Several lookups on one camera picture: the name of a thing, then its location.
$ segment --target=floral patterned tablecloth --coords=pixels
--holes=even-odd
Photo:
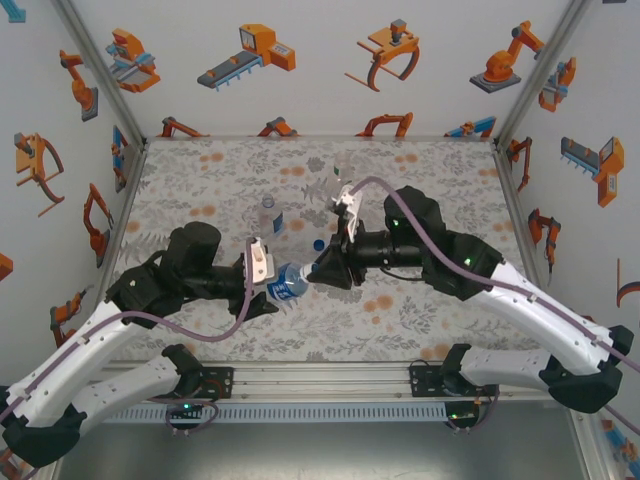
[[[450,230],[478,235],[522,270],[522,261],[489,143],[375,140],[155,141],[150,144],[113,280],[165,248],[171,231],[193,220],[215,225],[222,242],[215,264],[233,263],[244,240],[258,234],[257,206],[271,193],[286,230],[269,248],[276,260],[309,262],[313,242],[328,242],[336,217],[325,210],[326,178],[337,152],[352,151],[356,180],[378,175],[394,187],[412,185],[440,203]],[[383,228],[382,189],[368,187],[361,218]],[[205,335],[234,319],[225,301],[196,301],[172,316]],[[163,327],[121,351],[120,360],[148,360],[184,343],[201,360],[390,361],[441,359],[456,342],[532,348],[507,322],[471,309],[422,283],[370,270],[350,291],[312,285],[295,304],[245,323],[229,340],[191,341]]]

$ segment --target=orange robot arm sticker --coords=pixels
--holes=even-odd
[[[4,280],[13,272],[13,261],[0,253],[0,281]]]
[[[275,132],[279,137],[297,137],[298,131],[291,128],[286,120],[278,117],[271,122],[267,122],[266,126],[258,133],[259,137],[268,137]]]
[[[409,130],[409,127],[411,126],[412,121],[413,121],[413,112],[409,112],[406,115],[384,114],[369,120],[369,123],[367,123],[364,130],[356,134],[356,137],[373,137],[373,131],[378,125],[382,123],[397,123],[398,128],[396,129],[395,136],[404,137],[407,134],[407,130]]]
[[[96,227],[91,223],[91,208],[93,204],[96,203],[102,213],[107,217],[107,223],[109,228],[104,232],[100,232]],[[82,221],[84,223],[87,232],[89,232],[89,244],[91,245],[91,249],[96,254],[96,267],[100,268],[102,266],[102,262],[104,261],[107,245],[109,245],[109,239],[111,237],[111,229],[114,226],[113,216],[111,215],[111,211],[107,207],[102,195],[96,188],[93,183],[89,184],[89,195],[87,197],[87,201],[84,204]]]
[[[513,66],[523,46],[533,50],[534,58],[542,52],[544,42],[531,32],[531,22],[525,21],[511,30],[513,40],[507,50],[500,50],[487,60],[487,69],[474,75],[469,81],[487,93],[497,92],[520,83],[522,80],[513,72]]]
[[[191,127],[187,127],[184,123],[178,122],[174,117],[165,117],[162,120],[162,133],[156,135],[161,138],[171,138],[175,131],[178,130],[190,137],[210,137],[211,135],[203,135],[202,133],[194,130]]]
[[[378,47],[374,48],[366,43],[357,42],[358,46],[364,48],[372,55],[367,81],[365,82],[351,73],[345,73],[347,77],[365,87],[369,87],[374,92],[380,91],[380,89],[376,87],[376,75],[379,70],[393,75],[398,80],[404,81],[409,78],[409,75],[411,75],[411,72],[416,68],[418,60],[420,59],[420,47],[418,46],[420,38],[407,30],[407,22],[398,19],[395,22],[391,22],[391,25],[388,27],[372,33],[368,38],[369,41],[375,43]],[[385,67],[387,63],[402,54],[411,54],[411,58],[401,73],[394,72],[390,68]]]
[[[620,302],[629,293],[640,292],[640,282],[629,282],[620,286],[620,259],[618,259],[618,272],[616,284],[616,305],[620,308]]]
[[[132,33],[116,28],[113,42],[106,50],[113,57],[111,75],[123,90],[144,92],[160,81],[156,73],[155,57],[144,50],[142,42]]]
[[[24,136],[22,133],[16,133],[13,137],[13,143],[16,147],[16,173],[27,171],[27,176],[19,180],[16,185],[20,187],[28,181],[33,180],[51,201],[51,205],[38,214],[38,217],[41,217],[64,200],[64,197],[59,197],[54,194],[47,183],[64,172],[62,160],[60,160],[58,152],[56,152],[56,149],[53,148],[49,140],[42,138],[37,133],[28,136]],[[57,168],[57,171],[49,176],[45,173],[45,152],[49,152],[53,157]]]
[[[98,116],[98,88],[88,88],[76,67],[83,65],[84,61],[80,55],[67,55],[64,50],[60,50],[60,64],[67,69],[73,82],[71,91],[73,97],[80,104],[80,118],[83,122]]]

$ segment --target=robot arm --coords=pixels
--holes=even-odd
[[[107,217],[107,221],[109,222],[109,228],[113,228],[113,216],[107,207],[102,195],[96,188],[93,183],[89,184],[89,196],[87,197],[87,201],[84,203],[83,209],[83,217],[82,220],[84,222],[84,226],[89,232],[90,236],[100,235],[100,230],[93,226],[91,223],[91,208],[93,207],[93,202],[98,204],[102,213]]]
[[[438,203],[412,187],[397,193],[451,261],[486,279],[522,286],[530,292],[528,296],[498,286],[487,287],[450,270],[427,249],[391,197],[384,202],[387,230],[367,232],[357,221],[361,193],[352,196],[348,188],[343,189],[336,207],[337,233],[316,260],[318,269],[309,275],[310,282],[350,289],[364,282],[367,268],[422,267],[422,279],[437,291],[471,306],[488,308],[543,347],[509,352],[454,345],[441,368],[449,391],[466,393],[470,387],[494,384],[537,388],[585,413],[599,410],[617,394],[622,378],[617,359],[536,300],[545,300],[624,355],[633,341],[629,330],[588,322],[532,285],[481,239],[447,230]]]
[[[531,32],[531,22],[522,22],[511,31],[511,36],[513,37],[513,40],[511,41],[511,45],[509,45],[509,50],[507,50],[507,52],[513,57],[513,63],[517,60],[520,50],[522,49],[522,45],[526,45],[533,50],[535,58],[538,58],[538,55],[542,51],[542,47],[544,47],[544,42]]]
[[[376,127],[383,123],[397,123],[398,129],[396,130],[396,137],[404,137],[407,134],[407,130],[411,126],[413,121],[413,113],[409,112],[406,115],[389,115],[384,114],[380,117],[375,117],[369,120],[364,130],[356,135],[356,137],[373,137],[373,131]]]
[[[167,250],[125,271],[107,291],[106,300],[51,357],[24,379],[0,389],[3,438],[13,453],[42,467],[123,408],[167,393],[186,397],[201,386],[202,367],[182,345],[167,347],[161,356],[113,379],[87,383],[120,348],[156,325],[144,318],[125,318],[122,312],[165,317],[185,302],[203,298],[227,299],[229,312],[240,314],[245,262],[241,256],[233,267],[212,266],[220,240],[216,228],[201,222],[174,230]],[[273,275],[273,259],[259,239],[251,246],[249,261],[251,271],[256,271],[253,282]],[[249,303],[244,319],[275,311],[261,293]]]

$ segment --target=plastic water bottle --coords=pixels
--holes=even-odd
[[[282,208],[276,204],[273,195],[266,194],[262,197],[258,206],[258,224],[262,238],[277,235],[284,229]]]
[[[351,164],[351,152],[338,152],[333,163],[333,170],[327,181],[327,208],[333,208],[333,203],[338,199],[342,187],[353,183],[355,169]]]
[[[315,263],[299,265],[297,263],[285,263],[278,269],[276,279],[267,285],[271,298],[277,301],[288,301],[301,297],[309,288],[307,275],[315,271],[318,266]]]

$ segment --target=purple cable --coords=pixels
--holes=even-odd
[[[115,315],[112,315],[111,317],[101,321],[100,323],[95,325],[93,328],[91,328],[83,336],[83,338],[86,341],[89,341],[89,339],[96,332],[98,332],[105,326],[109,325],[110,323],[115,322],[116,320],[120,320],[122,318],[137,317],[137,318],[143,318],[145,320],[151,320],[152,322],[159,323],[160,325],[164,325],[165,327],[170,328],[171,330],[174,330],[178,333],[182,333],[187,337],[191,337],[195,340],[200,340],[202,342],[214,343],[214,342],[221,342],[222,340],[226,340],[242,326],[242,323],[244,322],[244,319],[247,316],[247,312],[249,311],[249,303],[251,302],[251,291],[252,291],[252,285],[253,285],[253,268],[252,268],[252,262],[250,261],[252,258],[251,243],[252,243],[252,239],[248,238],[246,242],[245,257],[244,257],[245,258],[244,265],[245,265],[245,272],[246,272],[245,273],[246,288],[244,293],[244,302],[242,303],[242,308],[240,309],[240,314],[238,315],[238,319],[236,320],[236,323],[234,323],[233,326],[226,332],[220,335],[207,337],[206,335],[200,335],[199,333],[195,333],[190,330],[187,330],[186,328],[183,328],[180,325],[176,325],[175,323],[171,322],[170,320],[167,320],[166,318],[157,317],[155,315],[152,315],[146,312],[138,312],[135,310],[131,310],[128,312],[116,313]],[[28,395],[31,392],[33,392],[36,388],[38,388],[38,385],[40,385],[40,383],[42,383],[42,381],[47,376],[49,376],[49,374],[51,374],[51,372],[55,370],[58,367],[58,365],[64,362],[64,360],[67,357],[69,357],[69,355],[71,355],[74,351],[76,351],[79,347],[80,347],[80,344],[77,342],[74,342],[73,344],[71,344],[69,348],[64,350],[58,358],[56,358],[53,362],[51,362],[51,364],[49,364],[47,368],[45,368],[40,373],[40,375],[38,375],[33,380],[33,382],[31,382],[29,386],[24,389],[25,393]],[[9,414],[11,414],[11,412],[13,412],[16,409],[16,407],[18,407],[18,405],[20,405],[23,401],[24,401],[23,397],[18,397],[13,402],[11,402],[11,404],[2,413],[0,413],[0,423],[2,423],[4,419],[7,418],[7,416],[9,416]]]
[[[558,315],[563,320],[566,320],[567,322],[569,322],[573,327],[579,330],[585,337],[591,340],[591,342],[594,345],[598,345],[599,347],[602,347],[608,353],[610,353],[611,355],[613,355],[623,363],[626,363],[636,372],[640,373],[640,364],[627,358],[622,353],[618,352],[615,348],[607,345],[602,340],[598,340],[598,337],[593,332],[591,332],[588,328],[585,328],[580,322],[573,319],[570,315],[567,315],[565,312],[560,310],[558,307],[556,307],[552,303],[540,297],[535,297],[535,296],[532,297],[533,292],[530,292],[526,288],[522,288],[518,285],[511,285],[510,283],[501,282],[499,280],[492,280],[490,278],[482,277],[480,275],[477,275],[475,273],[471,273],[465,270],[464,268],[456,265],[451,260],[449,260],[449,258],[444,253],[442,253],[442,251],[437,247],[437,245],[433,242],[433,240],[431,240],[427,232],[424,231],[424,228],[422,228],[422,226],[416,219],[415,215],[413,214],[411,209],[407,206],[407,204],[402,200],[400,195],[398,195],[398,193],[393,189],[393,187],[391,187],[391,185],[389,185],[387,182],[385,182],[381,178],[367,177],[364,180],[362,180],[360,183],[358,183],[355,187],[353,187],[349,193],[351,195],[355,195],[358,191],[362,190],[362,188],[364,188],[369,183],[376,183],[387,191],[389,196],[393,198],[393,200],[395,200],[398,207],[400,207],[400,210],[402,210],[402,213],[404,213],[407,216],[409,223],[411,223],[416,233],[418,234],[420,239],[425,243],[429,251],[433,253],[436,256],[436,258],[438,258],[438,260],[440,260],[444,265],[446,265],[447,268],[449,268],[449,270],[465,278],[468,278],[469,280],[473,280],[474,282],[478,282],[490,287],[497,287],[497,288],[503,288],[505,290],[511,290],[512,292],[519,293],[527,298],[532,299],[533,301],[545,307],[547,310]]]
[[[635,433],[636,435],[638,435],[640,437],[640,428],[636,427],[633,423],[631,423],[629,420],[624,418],[619,411],[617,411],[615,408],[613,408],[613,407],[611,407],[609,405],[605,405],[604,409],[607,412],[609,412],[611,415],[616,417],[618,420],[620,420],[620,422],[622,424],[624,424],[625,427],[627,427],[629,430],[631,430],[633,433]]]
[[[467,432],[467,435],[470,434],[471,432],[477,432],[478,430],[480,430],[484,425],[487,424],[489,418],[491,418],[491,415],[493,415],[493,412],[496,409],[496,406],[498,405],[498,398],[500,397],[500,387],[498,385],[496,385],[496,394],[493,396],[493,400],[491,400],[491,403],[489,404],[489,409],[487,410],[487,413],[480,419],[480,421],[478,423],[476,423],[473,427],[470,428],[460,428],[458,426],[456,426],[450,418],[447,419],[447,423],[449,424],[449,426],[451,428],[453,428],[454,433],[458,433],[460,430],[465,430]]]
[[[29,480],[30,478],[33,478],[33,477],[34,477],[34,475],[35,475],[36,473],[38,473],[38,470],[40,470],[40,469],[39,469],[39,468],[34,468],[34,469],[33,469],[33,470],[31,470],[29,473],[27,473],[27,474],[22,478],[22,480]]]

